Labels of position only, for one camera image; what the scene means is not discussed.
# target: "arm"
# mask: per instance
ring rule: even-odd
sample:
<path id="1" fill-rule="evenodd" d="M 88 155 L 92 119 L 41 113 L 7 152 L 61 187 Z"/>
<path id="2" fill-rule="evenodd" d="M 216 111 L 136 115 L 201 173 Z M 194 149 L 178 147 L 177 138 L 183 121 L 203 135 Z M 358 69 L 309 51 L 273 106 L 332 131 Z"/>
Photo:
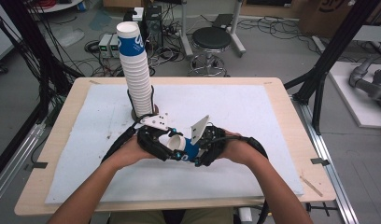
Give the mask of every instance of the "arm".
<path id="1" fill-rule="evenodd" d="M 244 164 L 257 177 L 275 223 L 313 223 L 275 168 L 246 142 L 229 141 L 221 158 Z"/>
<path id="2" fill-rule="evenodd" d="M 136 137 L 131 138 L 71 194 L 48 223 L 89 223 L 95 207 L 115 173 L 125 166 L 147 158 L 153 156 L 137 144 Z"/>

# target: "person's left hand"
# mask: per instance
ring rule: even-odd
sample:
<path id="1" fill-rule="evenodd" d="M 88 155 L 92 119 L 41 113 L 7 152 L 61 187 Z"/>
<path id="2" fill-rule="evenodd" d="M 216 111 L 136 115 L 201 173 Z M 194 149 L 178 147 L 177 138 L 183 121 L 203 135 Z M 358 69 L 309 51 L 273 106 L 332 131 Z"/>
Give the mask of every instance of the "person's left hand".
<path id="1" fill-rule="evenodd" d="M 155 157 L 146 152 L 137 143 L 137 137 L 134 135 L 129 141 L 120 147 L 105 162 L 109 162 L 117 170 L 125 166 L 132 165 L 142 159 L 154 159 Z"/>

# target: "person's left arm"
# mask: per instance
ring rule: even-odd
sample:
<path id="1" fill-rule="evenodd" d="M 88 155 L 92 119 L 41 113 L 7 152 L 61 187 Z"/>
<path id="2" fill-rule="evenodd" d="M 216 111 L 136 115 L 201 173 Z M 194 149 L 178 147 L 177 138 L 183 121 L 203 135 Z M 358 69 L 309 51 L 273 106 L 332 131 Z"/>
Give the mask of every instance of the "person's left arm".
<path id="1" fill-rule="evenodd" d="M 154 158 L 132 137 L 104 161 L 53 214 L 48 223 L 89 223 L 115 173 L 142 159 Z"/>

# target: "forearm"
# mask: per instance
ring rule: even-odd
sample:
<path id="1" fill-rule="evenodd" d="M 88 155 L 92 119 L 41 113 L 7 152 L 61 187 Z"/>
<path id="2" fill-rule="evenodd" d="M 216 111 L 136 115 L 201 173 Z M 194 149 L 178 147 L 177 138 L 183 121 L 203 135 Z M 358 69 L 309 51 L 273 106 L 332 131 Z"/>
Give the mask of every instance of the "forearm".
<path id="1" fill-rule="evenodd" d="M 60 206 L 49 223 L 89 223 L 116 171 L 107 162 L 100 165 Z"/>
<path id="2" fill-rule="evenodd" d="M 275 223 L 312 223 L 298 198 L 270 162 L 256 151 L 250 154 L 251 162 L 247 166 L 260 183 Z"/>

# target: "round stool seat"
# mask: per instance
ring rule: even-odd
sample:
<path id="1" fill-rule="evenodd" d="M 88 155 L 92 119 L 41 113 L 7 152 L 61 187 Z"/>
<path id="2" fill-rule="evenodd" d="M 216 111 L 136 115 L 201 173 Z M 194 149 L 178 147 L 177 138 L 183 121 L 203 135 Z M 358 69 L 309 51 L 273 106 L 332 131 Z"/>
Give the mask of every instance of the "round stool seat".
<path id="1" fill-rule="evenodd" d="M 231 36 L 216 27 L 205 27 L 195 31 L 192 40 L 197 46 L 212 50 L 226 49 L 231 44 Z"/>

